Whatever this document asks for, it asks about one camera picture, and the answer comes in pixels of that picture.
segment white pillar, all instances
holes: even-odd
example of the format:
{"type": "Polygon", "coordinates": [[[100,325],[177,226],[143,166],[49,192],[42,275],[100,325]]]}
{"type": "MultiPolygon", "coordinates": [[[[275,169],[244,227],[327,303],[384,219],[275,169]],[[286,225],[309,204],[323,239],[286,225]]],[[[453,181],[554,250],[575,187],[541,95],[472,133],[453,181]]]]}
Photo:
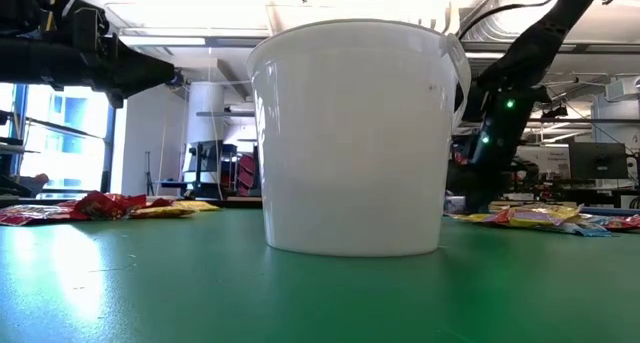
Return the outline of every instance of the white pillar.
{"type": "Polygon", "coordinates": [[[224,112],[224,86],[211,82],[193,82],[189,90],[189,114],[185,143],[224,139],[224,118],[197,117],[198,112],[224,112]]]}

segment table surface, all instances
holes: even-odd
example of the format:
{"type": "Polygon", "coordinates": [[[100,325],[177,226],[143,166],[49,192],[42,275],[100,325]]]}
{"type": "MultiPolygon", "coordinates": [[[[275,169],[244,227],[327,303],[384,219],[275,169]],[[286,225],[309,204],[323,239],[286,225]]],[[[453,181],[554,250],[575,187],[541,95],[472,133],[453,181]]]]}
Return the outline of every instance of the table surface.
{"type": "Polygon", "coordinates": [[[259,210],[0,227],[0,342],[638,342],[640,239],[445,220],[441,247],[333,258],[259,210]]]}

